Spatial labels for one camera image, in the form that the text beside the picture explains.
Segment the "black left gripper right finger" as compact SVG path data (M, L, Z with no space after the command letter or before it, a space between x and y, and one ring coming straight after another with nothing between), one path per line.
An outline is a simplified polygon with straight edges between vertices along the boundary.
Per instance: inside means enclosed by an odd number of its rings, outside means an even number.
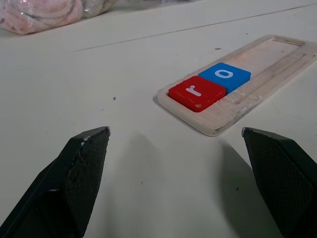
M317 163L292 139L242 130L257 187L284 238L317 238Z

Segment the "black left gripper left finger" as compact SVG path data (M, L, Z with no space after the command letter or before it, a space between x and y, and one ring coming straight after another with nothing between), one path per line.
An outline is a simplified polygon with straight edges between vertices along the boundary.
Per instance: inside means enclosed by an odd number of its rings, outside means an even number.
M110 128L69 139L0 226L0 238L83 238L100 189Z

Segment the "blue letter o tile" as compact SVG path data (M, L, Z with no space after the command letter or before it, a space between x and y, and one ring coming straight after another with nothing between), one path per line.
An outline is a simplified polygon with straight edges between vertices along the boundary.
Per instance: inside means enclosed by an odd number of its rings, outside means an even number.
M248 82L251 75L249 71L222 62L198 74L198 76L226 88L227 94Z

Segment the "wooden letter tray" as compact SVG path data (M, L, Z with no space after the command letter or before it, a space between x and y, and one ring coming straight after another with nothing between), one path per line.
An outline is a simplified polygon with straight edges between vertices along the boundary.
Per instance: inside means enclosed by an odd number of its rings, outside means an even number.
M165 86L157 100L201 133L218 136L315 61L317 42L266 35ZM220 62L249 71L251 79L199 113L168 96L171 87Z

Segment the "red letter r tile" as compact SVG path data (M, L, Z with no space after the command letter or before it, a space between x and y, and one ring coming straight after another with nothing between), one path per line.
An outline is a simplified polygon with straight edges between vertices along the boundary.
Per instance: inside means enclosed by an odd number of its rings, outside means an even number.
M168 96L199 113L226 95L226 88L200 76L192 76L168 90Z

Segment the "pink plush in plastic bag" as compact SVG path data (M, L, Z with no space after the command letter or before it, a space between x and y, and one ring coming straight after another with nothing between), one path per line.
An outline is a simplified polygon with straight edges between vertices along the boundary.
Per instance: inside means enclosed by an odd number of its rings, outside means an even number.
M0 0L0 28L19 35L79 21L81 0Z

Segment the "grey plush in plastic bag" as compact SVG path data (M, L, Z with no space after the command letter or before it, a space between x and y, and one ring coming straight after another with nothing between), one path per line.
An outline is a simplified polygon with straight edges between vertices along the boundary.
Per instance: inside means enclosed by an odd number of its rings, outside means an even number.
M100 15L113 7L117 1L118 0L81 0L83 17L92 18Z

